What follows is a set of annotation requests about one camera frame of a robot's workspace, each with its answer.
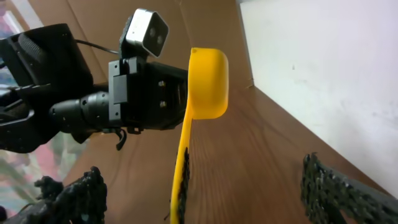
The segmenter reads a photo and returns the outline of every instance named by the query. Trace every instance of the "wood grain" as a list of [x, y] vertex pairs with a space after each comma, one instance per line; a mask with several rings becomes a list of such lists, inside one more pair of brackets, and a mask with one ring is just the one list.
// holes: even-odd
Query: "wood grain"
[[[180, 127], [89, 143], [65, 183], [98, 166], [108, 185], [106, 223], [165, 223]], [[187, 223], [308, 223], [300, 201], [302, 159], [318, 157], [352, 178], [373, 181], [256, 88], [234, 90], [216, 120], [195, 121]]]

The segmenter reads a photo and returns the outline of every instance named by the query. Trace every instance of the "white wall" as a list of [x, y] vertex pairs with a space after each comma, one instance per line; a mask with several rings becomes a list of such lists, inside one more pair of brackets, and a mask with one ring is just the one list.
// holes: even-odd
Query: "white wall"
[[398, 1], [255, 0], [241, 10], [254, 84], [398, 197]]

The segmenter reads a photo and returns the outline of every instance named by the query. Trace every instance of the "silver camera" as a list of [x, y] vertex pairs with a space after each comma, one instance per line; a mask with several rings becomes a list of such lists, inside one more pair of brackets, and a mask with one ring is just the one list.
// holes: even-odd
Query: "silver camera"
[[159, 13], [137, 9], [127, 31], [126, 40], [131, 45], [159, 57], [168, 34], [169, 27]]

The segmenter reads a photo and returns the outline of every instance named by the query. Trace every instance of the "yellow measuring spoon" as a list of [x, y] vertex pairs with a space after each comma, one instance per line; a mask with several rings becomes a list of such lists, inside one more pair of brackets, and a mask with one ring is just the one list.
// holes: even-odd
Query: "yellow measuring spoon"
[[228, 107], [228, 59], [217, 49], [192, 48], [188, 101], [173, 180], [170, 222], [184, 222], [189, 180], [189, 142], [193, 119], [215, 119]]

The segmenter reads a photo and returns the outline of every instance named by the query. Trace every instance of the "scoop handle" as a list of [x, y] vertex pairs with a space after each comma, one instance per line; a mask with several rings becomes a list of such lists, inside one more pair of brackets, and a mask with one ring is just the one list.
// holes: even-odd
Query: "scoop handle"
[[191, 138], [191, 125], [193, 109], [188, 96], [187, 109], [182, 124], [180, 145], [178, 146], [177, 161], [173, 179], [172, 198], [170, 202], [170, 223], [183, 223], [185, 202], [187, 200], [189, 170], [189, 142]]

